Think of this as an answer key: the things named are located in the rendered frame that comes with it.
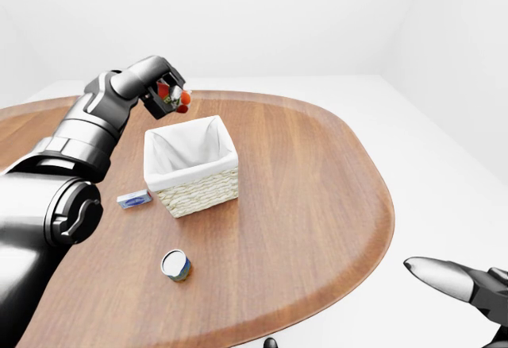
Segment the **small blue white box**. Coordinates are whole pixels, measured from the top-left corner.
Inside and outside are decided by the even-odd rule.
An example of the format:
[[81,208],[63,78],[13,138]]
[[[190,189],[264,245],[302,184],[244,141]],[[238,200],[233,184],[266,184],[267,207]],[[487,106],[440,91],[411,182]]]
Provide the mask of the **small blue white box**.
[[126,195],[120,195],[117,197],[117,203],[122,209],[128,209],[144,203],[152,201],[152,196],[147,189],[135,191]]

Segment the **wicker basket with white liner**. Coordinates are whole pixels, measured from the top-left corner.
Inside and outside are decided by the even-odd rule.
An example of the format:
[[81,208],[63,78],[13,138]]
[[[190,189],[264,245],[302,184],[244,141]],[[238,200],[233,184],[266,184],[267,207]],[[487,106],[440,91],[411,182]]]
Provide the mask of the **wicker basket with white liner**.
[[174,218],[238,197],[238,155],[217,115],[147,130],[144,181]]

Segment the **tin with white lid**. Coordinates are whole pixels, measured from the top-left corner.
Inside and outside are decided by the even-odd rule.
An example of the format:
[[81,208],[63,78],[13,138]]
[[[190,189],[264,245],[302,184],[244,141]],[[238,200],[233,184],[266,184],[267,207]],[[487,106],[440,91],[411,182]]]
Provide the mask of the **tin with white lid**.
[[181,249],[173,249],[163,257],[160,267],[165,276],[175,282],[181,282],[190,275],[191,261]]

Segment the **red tomato sauce can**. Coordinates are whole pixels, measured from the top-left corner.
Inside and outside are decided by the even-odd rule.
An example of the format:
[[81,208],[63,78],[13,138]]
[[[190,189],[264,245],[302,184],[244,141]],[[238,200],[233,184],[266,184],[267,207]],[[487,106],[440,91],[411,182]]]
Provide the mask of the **red tomato sauce can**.
[[166,114],[177,112],[185,114],[191,105],[191,91],[183,90],[178,85],[171,86],[163,81],[157,83],[157,94],[162,100]]

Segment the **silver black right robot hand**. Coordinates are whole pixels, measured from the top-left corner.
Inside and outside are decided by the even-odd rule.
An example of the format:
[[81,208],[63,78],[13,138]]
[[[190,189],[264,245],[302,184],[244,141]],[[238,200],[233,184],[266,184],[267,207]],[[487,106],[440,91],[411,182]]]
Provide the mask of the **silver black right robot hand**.
[[508,272],[492,267],[484,272],[453,261],[410,257],[405,267],[431,288],[468,303],[499,325],[483,348],[508,348]]

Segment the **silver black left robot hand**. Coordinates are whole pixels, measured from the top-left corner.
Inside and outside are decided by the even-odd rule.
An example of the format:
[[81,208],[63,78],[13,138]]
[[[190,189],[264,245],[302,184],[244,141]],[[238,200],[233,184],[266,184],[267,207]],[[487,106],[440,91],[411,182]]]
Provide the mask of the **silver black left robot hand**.
[[131,65],[110,79],[111,87],[124,99],[141,98],[145,108],[155,119],[166,115],[157,94],[157,83],[163,81],[183,89],[185,79],[167,60],[150,56]]

